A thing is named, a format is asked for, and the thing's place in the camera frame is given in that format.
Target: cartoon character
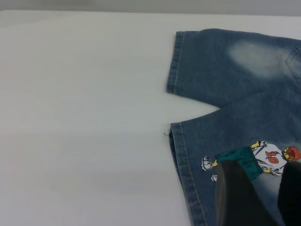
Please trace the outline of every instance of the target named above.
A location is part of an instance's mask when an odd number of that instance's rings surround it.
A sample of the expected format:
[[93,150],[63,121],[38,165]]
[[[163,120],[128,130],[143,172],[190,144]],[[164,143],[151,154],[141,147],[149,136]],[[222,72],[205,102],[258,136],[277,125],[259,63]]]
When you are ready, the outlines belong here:
[[287,147],[281,151],[276,145],[257,141],[252,146],[253,154],[263,172],[281,176],[287,161],[296,161],[301,154],[296,147]]
[[[202,159],[202,170],[212,170],[218,165],[218,160],[228,159],[238,161],[250,179],[256,178],[261,172],[281,176],[287,161],[296,161],[300,158],[301,154],[296,147],[289,146],[281,151],[274,144],[266,141],[256,141],[251,147],[218,154],[214,162],[208,156],[205,156]],[[212,175],[211,180],[217,181],[217,176]]]

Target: red hair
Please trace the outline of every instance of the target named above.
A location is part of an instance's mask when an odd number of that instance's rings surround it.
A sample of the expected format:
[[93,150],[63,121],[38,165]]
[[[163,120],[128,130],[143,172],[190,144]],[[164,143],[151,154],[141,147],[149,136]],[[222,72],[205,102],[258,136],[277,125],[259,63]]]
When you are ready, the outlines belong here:
[[288,154],[289,159],[297,160],[301,158],[301,154],[296,147],[288,147],[286,153]]

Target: white surface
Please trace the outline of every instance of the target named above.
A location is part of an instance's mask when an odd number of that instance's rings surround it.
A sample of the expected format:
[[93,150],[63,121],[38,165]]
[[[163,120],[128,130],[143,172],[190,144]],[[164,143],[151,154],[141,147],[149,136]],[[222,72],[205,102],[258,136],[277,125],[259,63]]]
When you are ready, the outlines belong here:
[[301,39],[297,17],[0,13],[0,225],[188,226],[171,122],[216,110],[165,93],[174,35]]
[[301,16],[300,0],[1,0],[2,9]]

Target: stitching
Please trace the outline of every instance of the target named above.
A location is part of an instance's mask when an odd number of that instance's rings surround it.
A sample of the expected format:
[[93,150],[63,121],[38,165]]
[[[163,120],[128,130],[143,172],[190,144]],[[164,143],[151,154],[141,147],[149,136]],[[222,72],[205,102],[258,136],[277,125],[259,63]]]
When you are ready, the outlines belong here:
[[184,141],[184,137],[183,137],[183,129],[182,129],[182,125],[181,125],[181,123],[179,123],[179,124],[180,124],[180,129],[181,129],[181,137],[182,137],[182,142],[183,142],[183,146],[184,146],[184,151],[185,151],[186,162],[187,162],[187,166],[188,166],[188,171],[189,171],[190,180],[191,180],[191,183],[192,183],[192,185],[193,185],[194,193],[195,193],[195,195],[196,195],[196,197],[197,197],[197,201],[198,201],[199,208],[200,208],[201,211],[202,211],[201,214],[202,214],[202,216],[203,216],[205,226],[207,226],[205,214],[204,214],[203,208],[202,208],[202,206],[201,206],[200,199],[199,199],[199,197],[198,197],[198,193],[197,193],[196,186],[195,186],[195,184],[194,184],[193,177],[192,177],[192,173],[191,173],[191,169],[190,169],[190,164],[189,164],[189,161],[188,161],[187,149],[186,149],[186,145],[185,145],[185,141]]
[[290,56],[286,59],[285,62],[286,62],[286,65],[287,65],[288,69],[290,70],[292,76],[297,80],[298,83],[301,83],[301,80],[300,80],[299,76],[296,75],[296,73],[295,73],[295,72],[291,69],[291,67],[290,67],[290,62],[292,61],[292,59],[293,59],[298,53],[300,53],[300,50],[299,50],[299,47],[297,46],[297,47],[295,48],[295,50],[290,54]]
[[180,48],[180,52],[179,52],[179,59],[178,59],[178,62],[177,62],[177,70],[176,70],[176,72],[175,72],[175,78],[174,78],[174,94],[175,94],[175,85],[176,85],[177,78],[178,78],[178,69],[179,69],[179,62],[180,62],[180,59],[181,59],[182,47],[183,47],[183,43],[184,43],[184,36],[185,36],[185,32],[183,32],[182,43],[181,43],[181,48]]

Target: white background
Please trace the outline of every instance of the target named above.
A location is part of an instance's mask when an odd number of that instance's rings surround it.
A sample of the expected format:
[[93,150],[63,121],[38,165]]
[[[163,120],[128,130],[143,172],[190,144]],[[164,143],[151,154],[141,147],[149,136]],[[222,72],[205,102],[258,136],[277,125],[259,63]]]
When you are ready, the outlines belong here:
[[0,13],[0,225],[188,226],[169,123],[217,108],[165,93],[176,31],[301,39],[299,17]]
[[1,0],[2,9],[301,16],[300,0]]

